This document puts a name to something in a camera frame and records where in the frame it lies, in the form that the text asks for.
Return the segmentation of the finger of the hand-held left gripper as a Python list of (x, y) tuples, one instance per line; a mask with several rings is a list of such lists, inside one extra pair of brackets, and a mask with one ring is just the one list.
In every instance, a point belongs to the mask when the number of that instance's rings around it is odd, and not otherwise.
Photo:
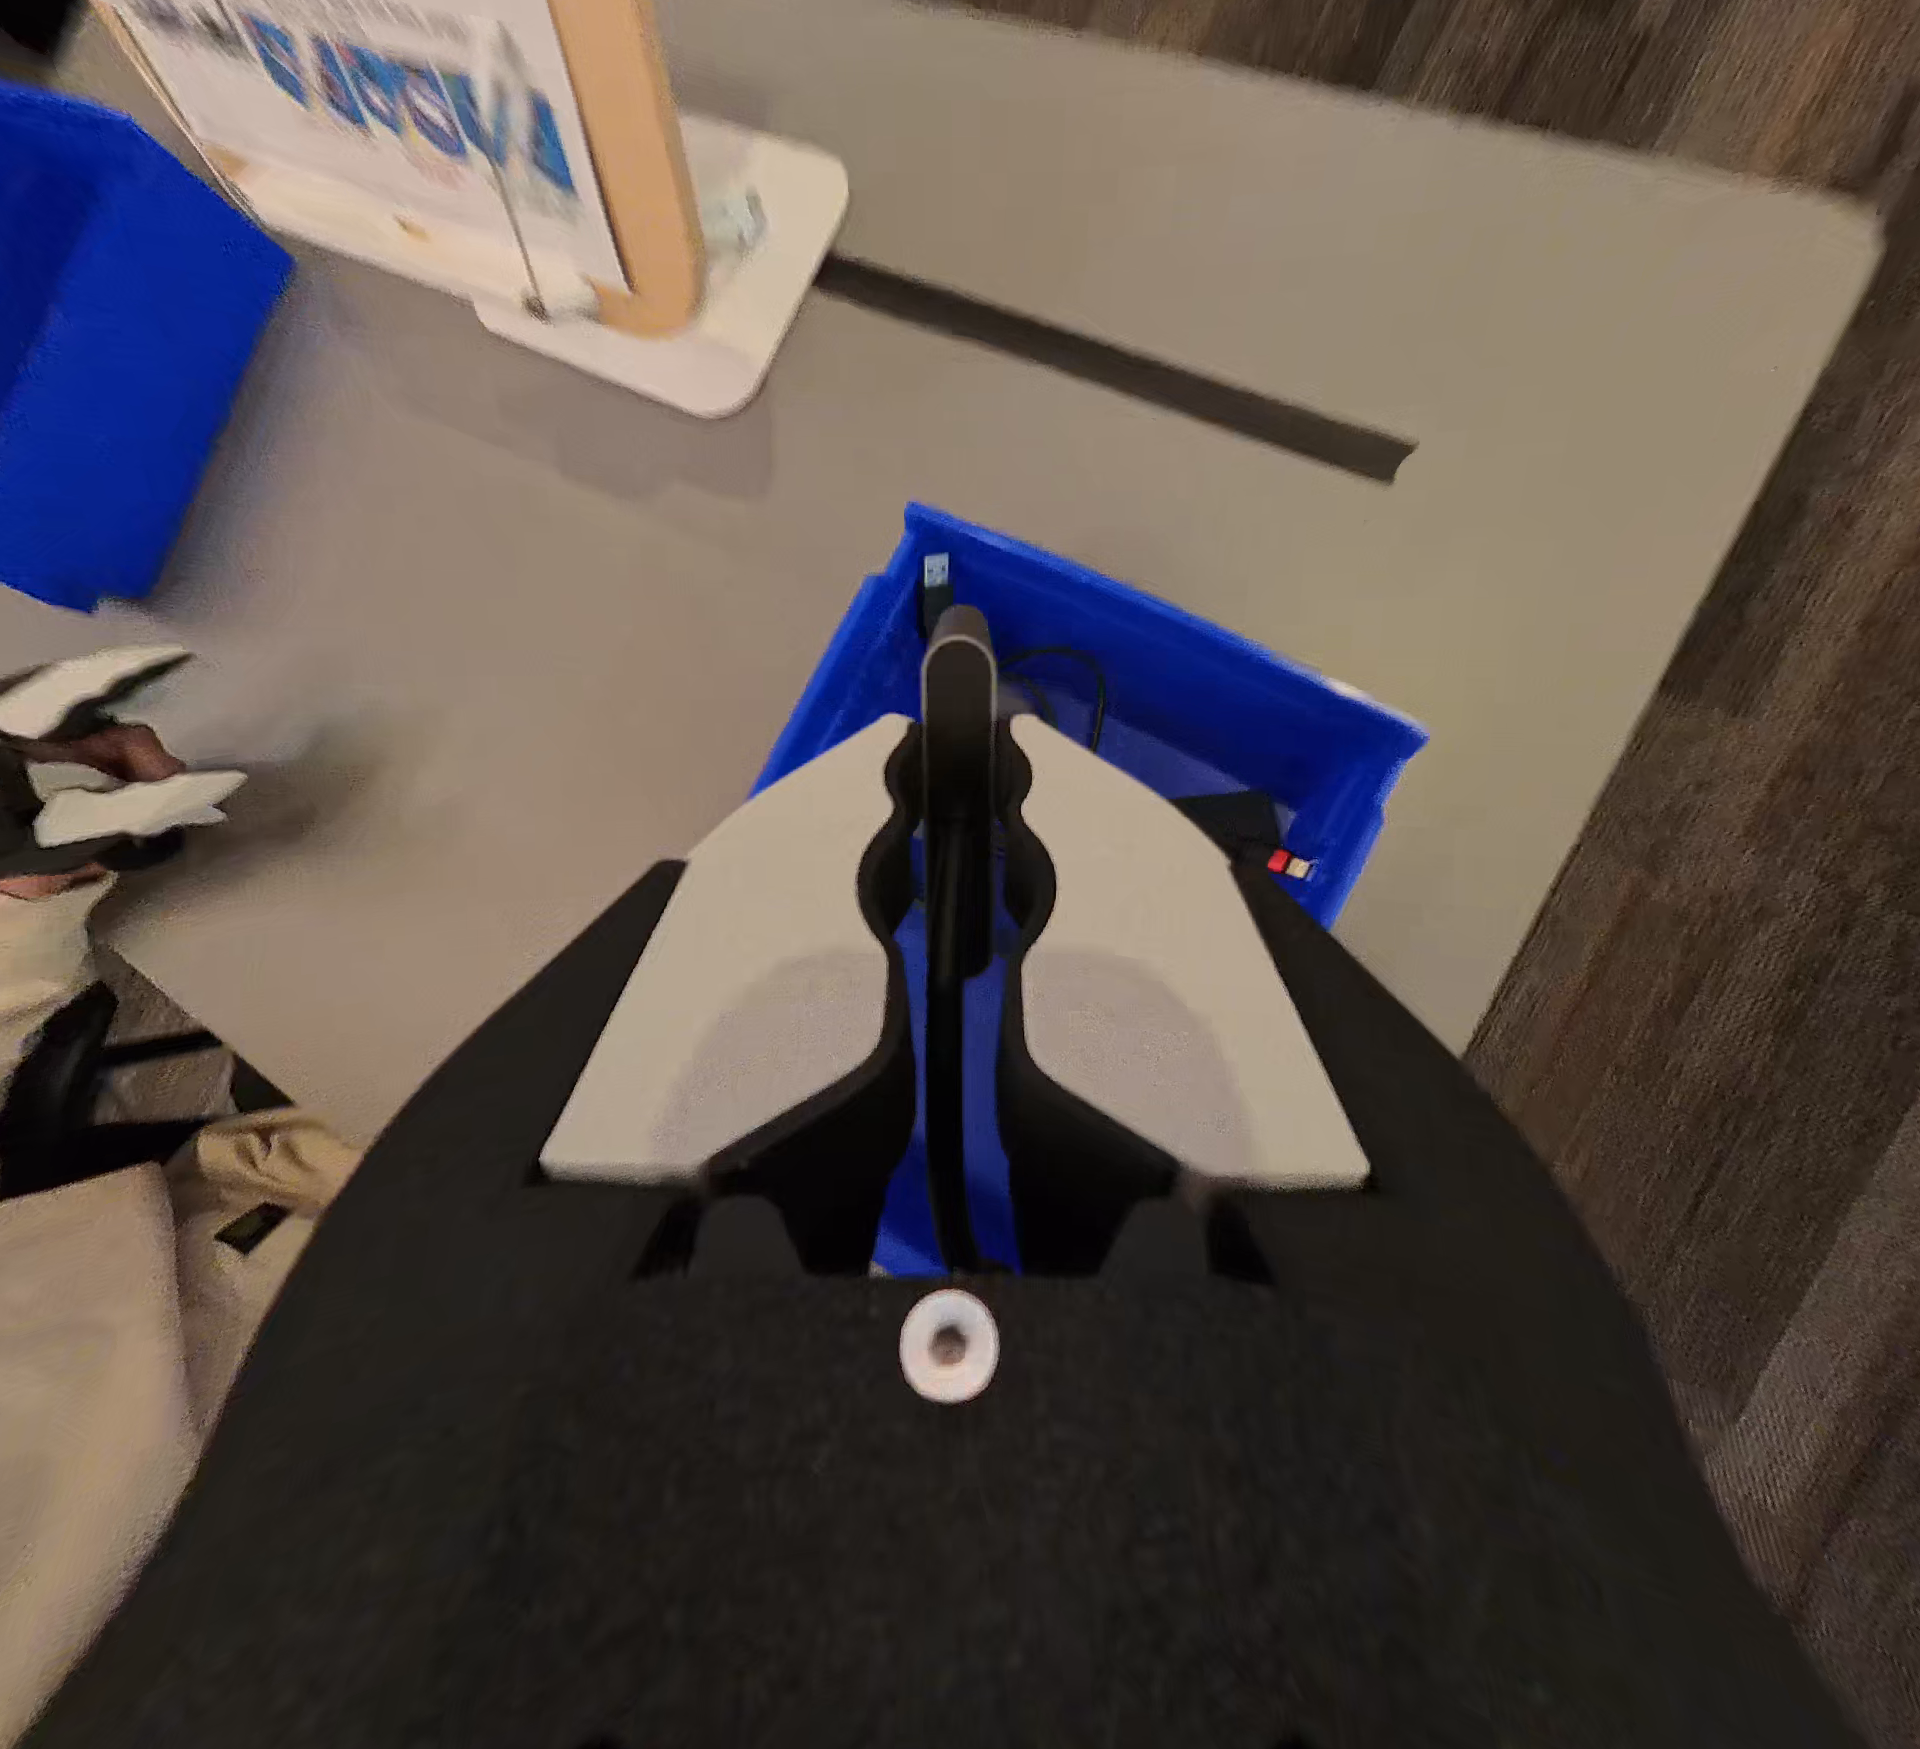
[(41, 849), (105, 848), (185, 825), (224, 824), (227, 801), (249, 784), (249, 772), (180, 772), (158, 781), (60, 785), (43, 799), (31, 833)]
[(183, 646), (123, 646), (38, 664), (2, 680), (4, 739), (89, 739), (114, 708), (194, 660)]

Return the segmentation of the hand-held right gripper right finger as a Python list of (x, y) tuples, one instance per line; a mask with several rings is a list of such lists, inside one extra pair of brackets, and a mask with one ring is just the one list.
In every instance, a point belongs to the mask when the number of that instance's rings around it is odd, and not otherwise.
[(1136, 1208), (1350, 1195), (1373, 1166), (1235, 863), (1035, 712), (999, 734), (996, 1125), (1018, 1260), (1101, 1271)]

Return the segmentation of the black office chair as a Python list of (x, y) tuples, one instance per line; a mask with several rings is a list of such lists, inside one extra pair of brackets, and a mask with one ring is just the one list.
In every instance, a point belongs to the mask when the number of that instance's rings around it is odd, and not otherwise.
[(93, 983), (64, 1001), (29, 1044), (4, 1092), (2, 1199), (57, 1190), (128, 1166), (166, 1165), (221, 1123), (215, 1114), (99, 1119), (107, 1080), (228, 1044), (192, 1032), (111, 1042), (118, 996)]

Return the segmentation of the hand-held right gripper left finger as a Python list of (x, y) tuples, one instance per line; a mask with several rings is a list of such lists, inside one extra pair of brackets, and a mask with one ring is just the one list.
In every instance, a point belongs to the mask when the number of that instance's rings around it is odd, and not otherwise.
[(685, 858), (541, 1152), (553, 1183), (763, 1201), (805, 1270), (866, 1277), (917, 1119), (921, 730), (885, 712)]

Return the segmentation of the blue plastic bin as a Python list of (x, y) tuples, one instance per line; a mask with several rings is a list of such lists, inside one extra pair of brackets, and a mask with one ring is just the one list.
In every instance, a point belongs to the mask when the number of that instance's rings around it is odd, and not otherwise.
[(1093, 567), (958, 515), (908, 506), (885, 567), (859, 586), (753, 795), (885, 712), (920, 714), (935, 598), (991, 631), (1001, 711), (1029, 706), (1167, 801), (1200, 801), (1232, 860), (1337, 920), (1409, 759), (1401, 711)]
[(294, 260), (131, 116), (2, 90), (2, 585), (160, 581)]

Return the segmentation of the instruction sheet on wooden stand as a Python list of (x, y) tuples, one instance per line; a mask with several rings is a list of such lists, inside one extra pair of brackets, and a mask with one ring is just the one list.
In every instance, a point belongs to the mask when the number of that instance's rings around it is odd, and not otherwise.
[(548, 0), (626, 287), (544, 276), (524, 239), (510, 266), (503, 244), (206, 145), (89, 2), (215, 188), (262, 231), (463, 297), (489, 333), (685, 417), (735, 417), (756, 398), (849, 207), (833, 153), (684, 115), (653, 0)]

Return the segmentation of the person's left forearm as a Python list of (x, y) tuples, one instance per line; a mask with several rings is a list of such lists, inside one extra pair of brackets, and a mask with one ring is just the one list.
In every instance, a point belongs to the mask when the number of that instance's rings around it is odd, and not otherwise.
[(93, 983), (93, 915), (118, 880), (99, 867), (2, 880), (2, 1102), (52, 1018)]

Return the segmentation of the person's beige trousers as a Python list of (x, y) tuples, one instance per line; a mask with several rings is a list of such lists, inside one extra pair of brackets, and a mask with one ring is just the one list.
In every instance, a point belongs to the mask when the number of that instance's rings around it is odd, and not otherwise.
[(236, 1114), (4, 1201), (4, 1745), (131, 1589), (364, 1154), (308, 1111)]

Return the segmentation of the grey USB hub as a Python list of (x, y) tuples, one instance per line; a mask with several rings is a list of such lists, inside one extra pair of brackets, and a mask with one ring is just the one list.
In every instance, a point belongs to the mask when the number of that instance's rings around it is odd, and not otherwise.
[(948, 607), (924, 660), (926, 1151), (946, 1268), (979, 1270), (965, 1173), (965, 986), (993, 957), (997, 662), (986, 617)]

